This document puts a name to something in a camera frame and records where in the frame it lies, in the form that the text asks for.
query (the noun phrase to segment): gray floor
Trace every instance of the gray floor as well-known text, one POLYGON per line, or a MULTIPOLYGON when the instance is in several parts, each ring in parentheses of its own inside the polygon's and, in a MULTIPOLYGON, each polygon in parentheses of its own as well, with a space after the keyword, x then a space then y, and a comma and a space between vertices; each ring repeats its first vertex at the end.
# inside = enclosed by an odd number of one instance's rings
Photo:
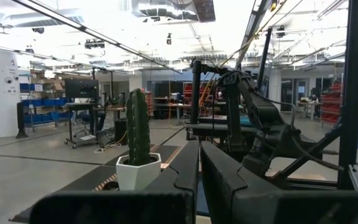
MULTIPOLYGON (((152 144, 160 144, 176 133, 181 126, 174 126, 165 120, 150 121, 150 138, 152 144)), ((318 122, 297 119, 296 127, 309 138, 318 141, 329 130, 321 128, 318 122)), ((37 133, 30 132, 27 139, 0 139, 0 223, 8 223, 8 219, 31 206, 39 198, 52 193, 75 179, 91 171, 97 164, 103 164, 127 150, 126 146, 112 148, 104 153, 95 154, 98 147, 89 145, 72 149, 64 145, 67 136, 64 126, 39 128, 37 133)), ((184 146, 186 132, 180 131, 166 145, 184 146)), ((339 149, 339 141, 329 146, 330 150, 339 149)), ((324 160, 337 162, 337 156, 325 156, 324 160)), ((276 172, 289 164, 291 159, 276 158, 271 172, 276 172)), ((308 162, 296 172, 304 178, 335 180, 336 172, 308 162)))

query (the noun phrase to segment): green cactus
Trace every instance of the green cactus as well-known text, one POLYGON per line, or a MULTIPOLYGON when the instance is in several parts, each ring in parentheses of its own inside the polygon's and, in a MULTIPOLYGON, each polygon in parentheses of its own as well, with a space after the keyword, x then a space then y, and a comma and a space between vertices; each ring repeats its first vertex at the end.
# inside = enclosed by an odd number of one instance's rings
POLYGON ((127 137, 129 164, 141 166, 150 162, 150 130, 146 97, 139 88, 127 100, 127 137))

